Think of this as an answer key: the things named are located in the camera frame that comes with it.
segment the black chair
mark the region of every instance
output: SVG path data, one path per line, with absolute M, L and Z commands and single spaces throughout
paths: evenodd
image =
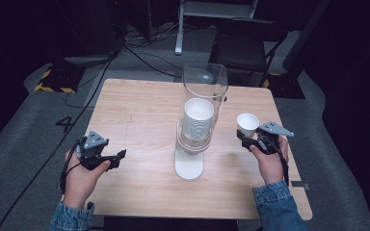
M 262 72 L 259 87 L 266 81 L 277 48 L 288 30 L 280 23 L 251 18 L 230 18 L 221 22 L 212 46 L 209 63 L 226 68 Z M 270 50 L 265 50 L 269 43 Z

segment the white paper cup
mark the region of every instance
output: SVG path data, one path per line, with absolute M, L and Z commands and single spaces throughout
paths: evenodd
M 201 140 L 210 133 L 213 105 L 206 99 L 192 98 L 185 103 L 183 133 L 191 140 Z
M 259 127 L 259 119 L 252 114 L 240 114 L 236 118 L 237 129 L 240 130 L 245 137 L 252 138 L 256 129 Z

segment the hand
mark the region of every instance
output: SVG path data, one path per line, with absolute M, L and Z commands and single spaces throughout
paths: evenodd
M 80 163 L 76 152 L 72 154 L 67 171 Z M 92 194 L 98 178 L 110 165 L 110 161 L 101 163 L 93 170 L 87 170 L 83 166 L 72 169 L 66 178 L 66 191 L 63 204 L 67 207 L 83 210 L 86 199 Z
M 281 136 L 278 136 L 278 145 L 284 159 L 288 163 L 288 141 Z M 254 145 L 250 146 L 250 150 L 259 163 L 260 174 L 262 175 L 265 184 L 271 184 L 283 180 L 283 167 L 278 154 L 266 155 Z

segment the person's right hand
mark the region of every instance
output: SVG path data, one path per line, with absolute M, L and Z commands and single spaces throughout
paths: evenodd
M 278 136 L 278 145 L 284 159 L 288 163 L 288 141 L 283 137 Z M 277 153 L 266 155 L 254 145 L 250 146 L 250 150 L 259 163 L 260 174 L 262 175 L 265 184 L 271 184 L 283 180 L 283 167 Z

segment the white stand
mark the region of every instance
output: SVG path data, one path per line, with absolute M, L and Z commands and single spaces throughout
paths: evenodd
M 196 155 L 187 154 L 176 140 L 175 171 L 186 181 L 194 181 L 203 173 L 203 152 Z

